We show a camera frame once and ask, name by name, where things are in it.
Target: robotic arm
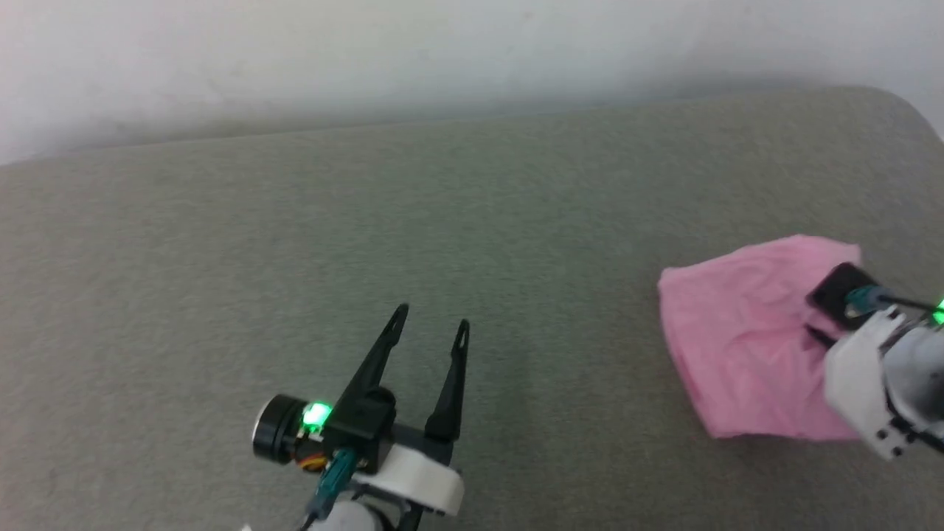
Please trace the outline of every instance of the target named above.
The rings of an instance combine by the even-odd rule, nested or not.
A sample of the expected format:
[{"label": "robotic arm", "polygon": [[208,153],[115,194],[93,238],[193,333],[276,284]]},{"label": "robotic arm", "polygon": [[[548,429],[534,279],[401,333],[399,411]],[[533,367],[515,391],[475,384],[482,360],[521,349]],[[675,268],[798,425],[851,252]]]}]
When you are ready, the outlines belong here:
[{"label": "robotic arm", "polygon": [[[920,440],[944,453],[944,308],[894,297],[852,264],[839,265],[809,302],[848,331],[811,334],[826,353],[826,400],[885,459]],[[900,308],[922,311],[918,318]]]},{"label": "robotic arm", "polygon": [[[299,531],[414,531],[424,512],[459,512],[464,483],[449,462],[462,424],[469,323],[459,325],[439,401],[418,430],[395,422],[396,398],[380,385],[408,311],[396,308],[333,408],[277,395],[260,412],[256,456],[321,472]],[[350,500],[338,501],[342,494]],[[398,513],[396,526],[384,504]]]}]

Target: gray couch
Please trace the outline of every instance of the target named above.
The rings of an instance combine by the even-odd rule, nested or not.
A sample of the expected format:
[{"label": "gray couch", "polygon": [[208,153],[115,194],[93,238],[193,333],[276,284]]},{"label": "gray couch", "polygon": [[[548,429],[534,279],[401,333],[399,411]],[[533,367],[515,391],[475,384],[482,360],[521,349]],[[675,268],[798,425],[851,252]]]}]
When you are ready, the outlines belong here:
[{"label": "gray couch", "polygon": [[0,529],[291,529],[259,407],[334,400],[399,302],[421,423],[472,322],[466,498],[426,529],[939,529],[944,459],[705,435],[656,280],[794,233],[944,292],[944,145],[869,89],[106,149],[0,168]]}]

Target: pink cloth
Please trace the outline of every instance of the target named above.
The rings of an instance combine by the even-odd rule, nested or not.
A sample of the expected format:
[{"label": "pink cloth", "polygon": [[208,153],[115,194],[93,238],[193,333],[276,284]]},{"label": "pink cloth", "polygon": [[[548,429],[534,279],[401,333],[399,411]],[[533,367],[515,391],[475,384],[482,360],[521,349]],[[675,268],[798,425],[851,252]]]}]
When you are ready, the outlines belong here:
[{"label": "pink cloth", "polygon": [[839,335],[805,298],[860,258],[856,245],[798,235],[662,272],[669,351],[712,437],[857,438],[826,403],[826,349],[803,325]]}]

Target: white wall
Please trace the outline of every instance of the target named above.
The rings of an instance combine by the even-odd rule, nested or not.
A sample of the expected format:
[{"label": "white wall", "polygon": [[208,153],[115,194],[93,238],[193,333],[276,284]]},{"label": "white wall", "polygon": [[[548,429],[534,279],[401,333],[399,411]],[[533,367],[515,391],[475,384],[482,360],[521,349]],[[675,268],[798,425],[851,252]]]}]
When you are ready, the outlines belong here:
[{"label": "white wall", "polygon": [[821,84],[944,132],[941,0],[0,0],[0,163]]}]

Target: cable connector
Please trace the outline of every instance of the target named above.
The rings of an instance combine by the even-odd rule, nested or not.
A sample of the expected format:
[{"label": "cable connector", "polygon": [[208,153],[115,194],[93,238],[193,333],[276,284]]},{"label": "cable connector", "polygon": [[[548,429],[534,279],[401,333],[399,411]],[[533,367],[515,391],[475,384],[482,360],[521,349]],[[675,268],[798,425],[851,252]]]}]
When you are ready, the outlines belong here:
[{"label": "cable connector", "polygon": [[314,519],[321,522],[328,518],[338,495],[344,492],[351,477],[357,470],[357,454],[350,448],[342,448],[328,463],[328,468],[321,474],[318,490],[308,503],[306,510]]},{"label": "cable connector", "polygon": [[867,285],[853,289],[846,296],[846,316],[859,317],[867,316],[879,310],[884,310],[891,305],[887,299],[891,296],[888,289],[880,285]]}]

